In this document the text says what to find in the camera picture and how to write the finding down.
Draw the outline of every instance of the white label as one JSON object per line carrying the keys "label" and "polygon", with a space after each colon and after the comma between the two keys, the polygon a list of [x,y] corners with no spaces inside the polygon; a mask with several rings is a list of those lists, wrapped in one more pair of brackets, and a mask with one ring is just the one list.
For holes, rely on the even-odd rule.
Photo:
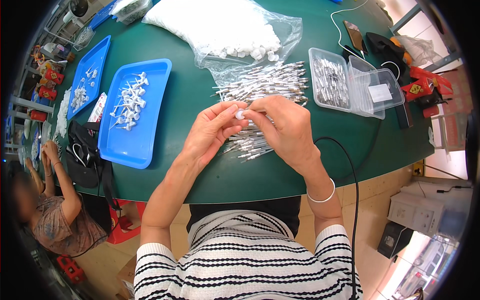
{"label": "white label", "polygon": [[368,91],[370,92],[370,96],[372,96],[374,103],[393,99],[387,84],[369,86]]}

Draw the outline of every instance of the black and white striped sweater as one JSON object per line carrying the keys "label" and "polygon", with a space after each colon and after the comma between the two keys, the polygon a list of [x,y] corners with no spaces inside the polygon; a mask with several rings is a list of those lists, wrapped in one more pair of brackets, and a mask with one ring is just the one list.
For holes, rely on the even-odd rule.
{"label": "black and white striped sweater", "polygon": [[[351,250],[345,228],[333,225],[315,254],[293,240],[279,219],[260,212],[222,211],[192,226],[190,251],[177,262],[162,244],[137,251],[136,300],[350,299]],[[357,299],[362,299],[356,274]]]}

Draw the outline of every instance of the phone screen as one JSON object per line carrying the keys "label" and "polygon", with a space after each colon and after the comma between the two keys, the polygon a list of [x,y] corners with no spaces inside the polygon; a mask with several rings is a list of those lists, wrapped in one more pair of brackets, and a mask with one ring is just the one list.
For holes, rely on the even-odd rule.
{"label": "phone screen", "polygon": [[343,24],[345,24],[345,28],[348,31],[348,35],[350,36],[350,40],[352,41],[353,47],[357,50],[363,50],[363,47],[361,44],[363,41],[363,38],[361,36],[359,28],[355,24],[352,24],[348,21],[343,21]]}

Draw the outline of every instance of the silver bracelet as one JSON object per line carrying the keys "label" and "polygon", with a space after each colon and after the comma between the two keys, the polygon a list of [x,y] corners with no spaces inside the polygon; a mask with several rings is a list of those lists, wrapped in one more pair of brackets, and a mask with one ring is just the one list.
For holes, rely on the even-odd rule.
{"label": "silver bracelet", "polygon": [[314,200],[312,199],[312,197],[310,197],[310,195],[308,195],[308,190],[307,190],[307,197],[312,200],[313,202],[316,202],[316,203],[323,203],[323,202],[327,202],[328,200],[330,200],[332,197],[333,197],[333,194],[335,194],[335,182],[333,182],[333,179],[330,178],[330,180],[332,181],[333,183],[333,191],[332,191],[332,194],[330,195],[330,197],[328,197],[327,199],[323,200],[323,201],[317,201],[317,200]]}

